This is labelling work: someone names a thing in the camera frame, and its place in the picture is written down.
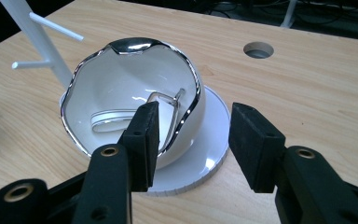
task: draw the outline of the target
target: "round hole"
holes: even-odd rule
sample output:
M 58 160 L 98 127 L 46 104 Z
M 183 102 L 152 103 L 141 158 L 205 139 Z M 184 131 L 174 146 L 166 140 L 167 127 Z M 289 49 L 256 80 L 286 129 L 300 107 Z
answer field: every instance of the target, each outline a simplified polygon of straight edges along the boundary
M 30 195 L 34 186 L 29 183 L 20 184 L 5 194 L 4 200 L 8 203 L 18 202 Z
M 264 42 L 252 42 L 243 47 L 243 52 L 251 58 L 266 59 L 274 53 L 274 48 Z
M 339 215 L 348 220 L 351 223 L 358 223 L 358 216 L 356 216 L 353 212 L 347 210 L 340 210 Z
M 96 221 L 101 221 L 107 218 L 109 209 L 105 206 L 94 209 L 91 213 L 91 218 Z
M 118 148 L 115 147 L 108 147 L 101 152 L 101 155 L 105 157 L 115 156 L 116 154 L 118 154 Z
M 305 158 L 305 159 L 313 159 L 315 158 L 315 154 L 313 154 L 313 152 L 305 149 L 305 148 L 300 148 L 296 151 L 297 155 Z

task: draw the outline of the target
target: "white ceramic bowl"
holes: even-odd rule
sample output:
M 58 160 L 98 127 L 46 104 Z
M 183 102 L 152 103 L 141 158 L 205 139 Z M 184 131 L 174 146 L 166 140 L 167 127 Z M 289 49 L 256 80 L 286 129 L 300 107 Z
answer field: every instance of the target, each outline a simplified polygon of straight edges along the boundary
M 157 169 L 192 145 L 205 110 L 195 66 L 174 46 L 143 37 L 114 41 L 79 64 L 62 100 L 62 122 L 88 156 L 116 143 L 136 109 L 159 101 Z

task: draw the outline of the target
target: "white plate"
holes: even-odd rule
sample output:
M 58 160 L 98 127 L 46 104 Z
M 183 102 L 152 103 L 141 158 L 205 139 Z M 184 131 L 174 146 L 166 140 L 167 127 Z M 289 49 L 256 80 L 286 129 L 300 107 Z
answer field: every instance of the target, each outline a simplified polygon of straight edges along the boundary
M 229 111 L 216 92 L 205 86 L 205 93 L 205 115 L 199 135 L 181 158 L 156 170 L 147 195 L 170 196 L 194 189 L 209 179 L 226 158 Z

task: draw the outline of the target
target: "light wood surface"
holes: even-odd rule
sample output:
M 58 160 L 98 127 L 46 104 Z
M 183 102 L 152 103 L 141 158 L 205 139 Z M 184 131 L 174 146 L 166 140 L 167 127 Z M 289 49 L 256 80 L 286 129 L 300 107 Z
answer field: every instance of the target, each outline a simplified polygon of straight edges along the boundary
M 48 18 L 85 36 L 76 42 L 48 30 L 72 71 L 120 38 L 175 45 L 229 108 L 233 102 L 257 108 L 286 135 L 288 147 L 318 150 L 358 186 L 358 40 L 103 0 L 76 0 Z M 254 41 L 270 44 L 272 57 L 245 55 L 244 45 Z M 39 59 L 23 33 L 0 44 L 0 188 L 31 177 L 51 188 L 88 167 L 62 127 L 64 87 L 49 69 L 10 68 Z M 196 189 L 160 198 L 133 194 L 133 217 L 134 223 L 279 223 L 273 199 L 249 189 L 229 152 Z

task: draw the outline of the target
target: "screw hole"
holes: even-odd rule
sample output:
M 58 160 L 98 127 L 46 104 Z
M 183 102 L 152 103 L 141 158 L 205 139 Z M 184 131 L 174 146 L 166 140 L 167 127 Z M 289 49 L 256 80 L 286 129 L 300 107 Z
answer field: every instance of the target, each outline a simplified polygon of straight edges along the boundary
M 29 183 L 20 184 L 5 194 L 4 200 L 8 203 L 21 201 L 34 191 L 34 186 Z
M 116 154 L 118 154 L 118 148 L 115 147 L 108 147 L 101 152 L 101 155 L 105 157 L 115 156 Z
M 296 151 L 297 155 L 305 158 L 305 159 L 314 159 L 315 158 L 315 154 L 313 154 L 313 152 L 305 149 L 305 148 L 300 148 Z

